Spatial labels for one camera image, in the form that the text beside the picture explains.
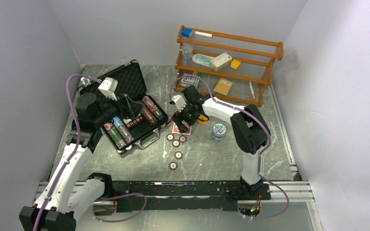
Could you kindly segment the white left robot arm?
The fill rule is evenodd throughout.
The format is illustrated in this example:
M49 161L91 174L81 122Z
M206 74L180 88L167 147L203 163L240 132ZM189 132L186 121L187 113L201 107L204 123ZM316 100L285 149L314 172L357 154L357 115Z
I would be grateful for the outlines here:
M33 206L24 206L19 219L26 231L74 231L77 222L96 200L116 201L123 198L142 198L144 211L148 202L142 193L116 195L113 180L105 173L92 173L76 194L72 194L86 161L92 156L101 138L101 128L119 113L143 109L127 94L121 97L106 93L103 97L85 93L77 104L69 101L74 126L66 140L62 158L42 194Z

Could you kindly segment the orange big blind button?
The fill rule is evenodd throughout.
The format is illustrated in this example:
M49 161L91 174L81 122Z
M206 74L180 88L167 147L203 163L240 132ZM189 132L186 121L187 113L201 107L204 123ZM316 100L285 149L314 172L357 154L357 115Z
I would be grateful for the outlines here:
M204 124L207 124L208 121L209 121L208 118L205 117L205 116L203 116L203 115L201 115L201 116L198 117L198 123L199 124L204 125Z

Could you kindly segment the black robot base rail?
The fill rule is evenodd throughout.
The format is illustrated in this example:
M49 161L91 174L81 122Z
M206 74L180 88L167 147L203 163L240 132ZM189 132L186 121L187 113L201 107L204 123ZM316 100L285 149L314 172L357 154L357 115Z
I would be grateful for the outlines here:
M268 184L254 190L239 180L214 181L114 181L117 212L144 210L221 209L238 211L242 201L270 200Z

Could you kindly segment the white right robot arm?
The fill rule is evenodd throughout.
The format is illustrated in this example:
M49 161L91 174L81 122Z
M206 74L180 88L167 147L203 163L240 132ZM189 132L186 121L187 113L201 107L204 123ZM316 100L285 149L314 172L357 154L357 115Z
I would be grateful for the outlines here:
M181 133L188 132L200 116L215 117L231 124L239 149L243 154L241 194L253 199L259 193L262 181L262 154L270 147L271 135L258 107L252 104L239 106L219 100L210 95L203 96L194 86L189 86L181 95L170 95L170 104L176 106L173 122Z

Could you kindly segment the red playing card deck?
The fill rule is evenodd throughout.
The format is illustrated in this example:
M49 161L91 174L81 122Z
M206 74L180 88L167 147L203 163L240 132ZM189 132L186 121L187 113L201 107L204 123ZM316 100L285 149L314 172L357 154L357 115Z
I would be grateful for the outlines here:
M184 135L184 136L190 136L191 135L191 126L189 126L186 122L183 123L187 128L187 132L181 132L179 130L179 127L177 126L176 123L173 124L173 128L172 128L172 133L173 134L179 134L179 135Z

